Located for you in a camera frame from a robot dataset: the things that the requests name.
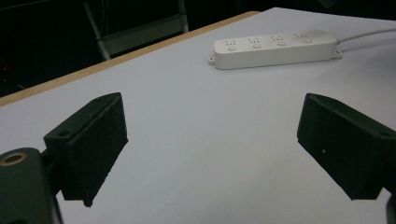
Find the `power strip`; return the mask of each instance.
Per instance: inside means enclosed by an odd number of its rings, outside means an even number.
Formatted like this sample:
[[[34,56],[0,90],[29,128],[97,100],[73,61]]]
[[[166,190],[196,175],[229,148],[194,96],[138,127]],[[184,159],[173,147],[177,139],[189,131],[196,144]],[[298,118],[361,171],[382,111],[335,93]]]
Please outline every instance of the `power strip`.
[[[215,41],[208,62],[218,69],[235,69],[325,61],[342,56],[337,44],[337,38],[320,30],[221,39]]]

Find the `white cable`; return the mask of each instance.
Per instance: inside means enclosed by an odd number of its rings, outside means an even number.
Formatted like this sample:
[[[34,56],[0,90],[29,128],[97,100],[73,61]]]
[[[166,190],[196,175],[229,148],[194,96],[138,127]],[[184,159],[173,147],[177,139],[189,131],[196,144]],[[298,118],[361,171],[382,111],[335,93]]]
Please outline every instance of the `white cable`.
[[[393,29],[386,29],[386,30],[378,30],[378,31],[373,31],[370,33],[365,33],[365,34],[360,34],[360,35],[353,35],[344,39],[338,39],[338,44],[341,44],[343,42],[346,42],[348,40],[352,40],[352,39],[357,39],[357,38],[361,38],[367,35],[376,35],[376,34],[382,34],[382,33],[388,33],[388,32],[396,32],[396,28]]]

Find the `table edge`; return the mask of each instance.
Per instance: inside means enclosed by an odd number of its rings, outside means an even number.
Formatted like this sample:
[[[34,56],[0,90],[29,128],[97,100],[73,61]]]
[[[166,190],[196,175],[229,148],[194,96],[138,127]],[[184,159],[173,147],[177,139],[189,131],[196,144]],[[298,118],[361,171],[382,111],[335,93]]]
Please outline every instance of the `table edge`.
[[[72,81],[75,81],[75,80],[90,76],[92,74],[95,74],[97,72],[105,70],[105,69],[107,69],[109,67],[115,66],[115,65],[120,64],[120,63],[127,62],[129,60],[132,60],[133,58],[137,58],[137,57],[140,57],[140,56],[145,55],[147,53],[150,53],[150,52],[152,52],[154,50],[161,49],[161,48],[164,48],[166,46],[175,44],[175,43],[177,43],[179,41],[182,41],[182,40],[185,40],[185,39],[189,39],[189,38],[192,38],[192,37],[197,36],[197,35],[204,34],[206,32],[218,29],[218,28],[220,28],[222,26],[231,24],[233,22],[241,21],[241,20],[243,20],[245,18],[251,17],[251,16],[256,15],[258,13],[260,13],[260,11],[248,11],[248,12],[242,13],[240,15],[237,15],[237,16],[231,17],[229,19],[226,19],[224,21],[219,21],[219,22],[207,25],[205,27],[190,31],[190,32],[188,32],[186,34],[178,35],[178,36],[175,36],[173,38],[166,39],[166,40],[164,40],[162,42],[150,45],[148,47],[145,47],[145,48],[142,48],[142,49],[138,49],[136,51],[121,55],[120,57],[111,59],[109,61],[105,61],[105,62],[102,62],[102,63],[98,63],[98,64],[95,64],[95,65],[92,65],[90,67],[81,69],[81,70],[79,70],[77,72],[74,72],[74,73],[71,73],[69,75],[65,75],[63,77],[55,78],[53,80],[50,80],[48,82],[45,82],[45,83],[42,83],[42,84],[39,84],[39,85],[36,85],[36,86],[33,86],[33,87],[28,88],[26,90],[17,91],[15,93],[10,94],[10,95],[1,97],[0,98],[0,106],[9,105],[9,104],[17,102],[19,100],[28,98],[28,97],[36,95],[36,94],[39,94],[41,92],[55,89],[55,88],[57,88],[59,86],[62,86],[64,84],[66,84],[66,83],[69,83],[69,82],[72,82]]]

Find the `black bracket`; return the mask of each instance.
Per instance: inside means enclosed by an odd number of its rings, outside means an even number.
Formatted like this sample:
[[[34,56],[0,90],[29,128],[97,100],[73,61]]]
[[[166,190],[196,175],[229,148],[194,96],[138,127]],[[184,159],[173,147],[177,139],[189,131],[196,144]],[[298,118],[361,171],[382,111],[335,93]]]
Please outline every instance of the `black bracket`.
[[[308,93],[297,137],[351,200],[376,199],[382,188],[395,195],[392,129],[337,100]]]
[[[122,97],[90,101],[49,132],[47,149],[0,156],[0,223],[63,223],[55,195],[91,206],[128,142]]]

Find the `white table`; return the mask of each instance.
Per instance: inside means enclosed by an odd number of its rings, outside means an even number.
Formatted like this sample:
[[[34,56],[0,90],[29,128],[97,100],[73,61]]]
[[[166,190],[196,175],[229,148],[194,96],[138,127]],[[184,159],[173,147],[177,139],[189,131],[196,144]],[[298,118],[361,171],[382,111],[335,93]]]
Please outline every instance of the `white table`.
[[[221,71],[206,57],[228,37],[395,26],[273,8],[0,107],[0,152],[45,149],[46,133],[119,91],[130,142],[92,208],[58,195],[65,223],[386,223],[389,193],[350,201],[296,132],[307,92],[396,130],[396,34],[344,43],[326,62]]]

